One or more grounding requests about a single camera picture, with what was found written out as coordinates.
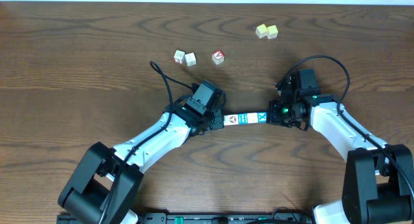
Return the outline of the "white block blue pencil picture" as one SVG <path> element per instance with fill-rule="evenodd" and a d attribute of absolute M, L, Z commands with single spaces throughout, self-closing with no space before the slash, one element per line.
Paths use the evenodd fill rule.
<path fill-rule="evenodd" d="M 267 122 L 267 113 L 266 112 L 259 112 L 257 114 L 257 121 L 259 123 L 266 123 Z"/>

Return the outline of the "plain white block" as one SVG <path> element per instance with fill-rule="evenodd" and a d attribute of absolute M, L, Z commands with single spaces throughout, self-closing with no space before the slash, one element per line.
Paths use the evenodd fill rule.
<path fill-rule="evenodd" d="M 257 113 L 248 113 L 247 114 L 247 120 L 249 124 L 255 124 L 258 123 L 258 115 Z"/>

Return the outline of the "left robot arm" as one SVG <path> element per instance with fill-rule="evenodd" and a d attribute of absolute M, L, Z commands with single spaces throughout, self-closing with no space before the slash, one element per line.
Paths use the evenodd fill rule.
<path fill-rule="evenodd" d="M 218 105 L 200 115 L 175 103 L 136 137 L 112 148 L 93 144 L 62 190 L 58 205 L 80 223 L 137 223 L 131 207 L 145 172 L 189 138 L 223 128 L 222 112 Z"/>

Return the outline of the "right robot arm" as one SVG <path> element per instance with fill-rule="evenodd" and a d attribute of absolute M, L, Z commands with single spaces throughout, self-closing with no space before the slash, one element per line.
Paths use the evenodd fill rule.
<path fill-rule="evenodd" d="M 346 162 L 340 200 L 313 209 L 316 223 L 394 223 L 413 220 L 413 156 L 359 124 L 333 95 L 272 100 L 269 124 L 322 134 Z"/>

